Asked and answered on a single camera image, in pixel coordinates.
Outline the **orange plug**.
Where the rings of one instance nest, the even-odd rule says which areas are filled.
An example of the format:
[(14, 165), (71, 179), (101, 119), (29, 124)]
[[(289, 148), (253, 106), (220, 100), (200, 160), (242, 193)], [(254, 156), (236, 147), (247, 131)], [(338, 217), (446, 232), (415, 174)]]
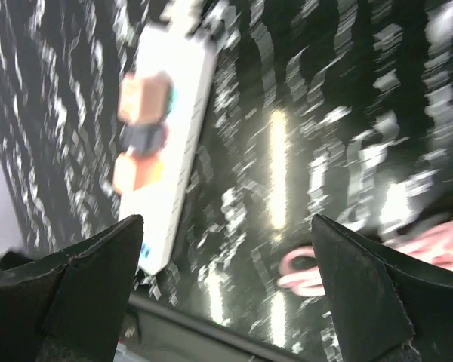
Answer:
[(163, 169), (159, 154), (137, 157), (121, 153), (114, 164), (112, 186), (119, 194), (133, 192), (158, 182)]

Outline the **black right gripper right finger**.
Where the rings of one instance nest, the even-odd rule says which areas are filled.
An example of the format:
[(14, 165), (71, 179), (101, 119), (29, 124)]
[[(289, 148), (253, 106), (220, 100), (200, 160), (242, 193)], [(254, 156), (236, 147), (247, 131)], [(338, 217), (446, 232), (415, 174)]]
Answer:
[(453, 361), (453, 271), (322, 215), (312, 237), (345, 361)]

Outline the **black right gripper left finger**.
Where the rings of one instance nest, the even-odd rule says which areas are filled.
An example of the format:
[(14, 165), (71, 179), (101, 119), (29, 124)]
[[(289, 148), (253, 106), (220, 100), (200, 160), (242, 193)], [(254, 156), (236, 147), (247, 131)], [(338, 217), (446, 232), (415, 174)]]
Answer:
[(0, 361), (111, 361), (142, 241), (133, 215), (0, 271)]

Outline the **white power strip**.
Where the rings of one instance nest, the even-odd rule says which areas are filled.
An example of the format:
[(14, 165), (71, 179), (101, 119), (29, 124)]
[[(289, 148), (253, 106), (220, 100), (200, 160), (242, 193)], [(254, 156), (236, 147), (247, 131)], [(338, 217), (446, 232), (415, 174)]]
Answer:
[(159, 122), (168, 128), (165, 147), (155, 153), (164, 163), (161, 179), (121, 195), (119, 217), (144, 219), (138, 267), (149, 275), (171, 258), (190, 171), (195, 157), (217, 62), (217, 45), (204, 32), (177, 35), (160, 26), (146, 27), (133, 73), (165, 73), (172, 83), (169, 113)]

